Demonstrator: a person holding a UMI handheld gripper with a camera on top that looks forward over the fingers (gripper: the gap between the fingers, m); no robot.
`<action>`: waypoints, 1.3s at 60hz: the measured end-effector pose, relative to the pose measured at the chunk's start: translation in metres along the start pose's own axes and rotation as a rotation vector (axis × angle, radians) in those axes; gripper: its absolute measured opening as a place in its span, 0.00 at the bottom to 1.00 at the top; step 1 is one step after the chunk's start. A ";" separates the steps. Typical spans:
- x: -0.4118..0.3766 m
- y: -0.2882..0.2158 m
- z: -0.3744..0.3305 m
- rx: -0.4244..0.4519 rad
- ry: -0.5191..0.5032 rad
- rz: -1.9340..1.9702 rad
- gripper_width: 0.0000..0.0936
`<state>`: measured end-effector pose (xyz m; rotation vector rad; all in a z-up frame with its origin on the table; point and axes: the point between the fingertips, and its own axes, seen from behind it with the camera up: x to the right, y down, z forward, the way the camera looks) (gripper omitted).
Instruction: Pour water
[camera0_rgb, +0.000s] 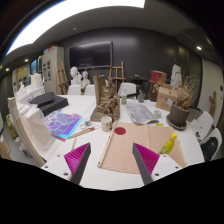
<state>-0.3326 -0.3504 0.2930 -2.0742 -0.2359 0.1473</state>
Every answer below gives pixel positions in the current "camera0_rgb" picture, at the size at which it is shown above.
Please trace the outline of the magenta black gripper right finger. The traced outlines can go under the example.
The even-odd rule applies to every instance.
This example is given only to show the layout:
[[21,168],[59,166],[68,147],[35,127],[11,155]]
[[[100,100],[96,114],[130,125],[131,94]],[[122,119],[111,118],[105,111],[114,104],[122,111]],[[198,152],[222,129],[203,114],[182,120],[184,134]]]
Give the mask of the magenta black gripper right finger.
[[145,185],[152,183],[152,172],[160,156],[152,150],[137,143],[133,144],[132,153],[136,160],[143,183]]

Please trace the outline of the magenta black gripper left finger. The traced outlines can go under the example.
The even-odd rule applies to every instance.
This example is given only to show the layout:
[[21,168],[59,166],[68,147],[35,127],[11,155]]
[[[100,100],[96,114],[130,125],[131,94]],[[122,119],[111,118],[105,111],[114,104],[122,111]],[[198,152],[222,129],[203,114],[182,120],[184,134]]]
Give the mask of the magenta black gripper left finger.
[[65,161],[72,173],[71,182],[79,185],[85,170],[91,145],[86,143],[64,155]]

